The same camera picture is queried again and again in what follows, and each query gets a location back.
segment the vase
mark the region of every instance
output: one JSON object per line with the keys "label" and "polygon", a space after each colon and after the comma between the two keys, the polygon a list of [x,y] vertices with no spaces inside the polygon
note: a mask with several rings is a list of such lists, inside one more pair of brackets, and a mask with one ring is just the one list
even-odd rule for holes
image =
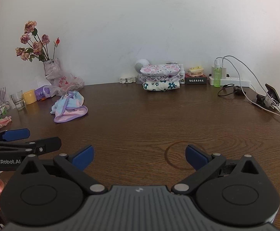
{"label": "vase", "polygon": [[44,61],[44,70],[45,70],[45,77],[47,79],[47,76],[53,72],[53,71],[59,71],[61,70],[59,59],[50,59],[50,61]]}

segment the small bottle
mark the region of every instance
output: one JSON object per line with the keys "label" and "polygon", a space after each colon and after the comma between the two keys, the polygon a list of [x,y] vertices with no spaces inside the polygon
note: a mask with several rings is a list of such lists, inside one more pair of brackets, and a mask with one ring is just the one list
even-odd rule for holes
{"label": "small bottle", "polygon": [[221,78],[221,70],[218,59],[215,60],[215,68],[214,68],[214,87],[220,87],[220,78]]}
{"label": "small bottle", "polygon": [[185,70],[183,64],[179,64],[180,67],[180,84],[185,84]]}

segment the white speaker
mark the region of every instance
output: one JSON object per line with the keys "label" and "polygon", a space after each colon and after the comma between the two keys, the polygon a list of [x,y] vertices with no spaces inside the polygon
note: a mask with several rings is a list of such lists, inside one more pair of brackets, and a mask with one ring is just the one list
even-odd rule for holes
{"label": "white speaker", "polygon": [[142,82],[140,80],[141,76],[142,76],[140,73],[141,68],[149,66],[149,65],[150,65],[150,63],[147,59],[140,59],[140,60],[136,61],[135,70],[137,71],[137,73],[139,73],[137,80],[136,80],[137,84],[142,84]]}
{"label": "white speaker", "polygon": [[149,65],[150,63],[147,59],[140,59],[135,64],[135,70],[140,74],[140,69]]}

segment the green bottle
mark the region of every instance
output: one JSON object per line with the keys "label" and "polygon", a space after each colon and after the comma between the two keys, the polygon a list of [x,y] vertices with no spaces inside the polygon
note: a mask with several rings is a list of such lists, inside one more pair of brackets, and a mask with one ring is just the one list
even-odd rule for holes
{"label": "green bottle", "polygon": [[215,60],[215,68],[214,68],[214,87],[220,87],[220,77],[221,77],[221,70],[220,65],[218,63],[218,59]]}

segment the metal screw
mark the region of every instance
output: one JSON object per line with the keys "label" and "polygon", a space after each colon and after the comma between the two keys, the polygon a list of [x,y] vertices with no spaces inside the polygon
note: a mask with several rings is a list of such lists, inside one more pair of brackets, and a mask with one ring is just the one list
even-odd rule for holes
{"label": "metal screw", "polygon": [[177,191],[187,191],[189,189],[189,186],[185,183],[179,183],[174,185],[174,189]]}
{"label": "metal screw", "polygon": [[101,184],[93,184],[90,186],[90,190],[93,192],[102,192],[105,190],[105,186]]}

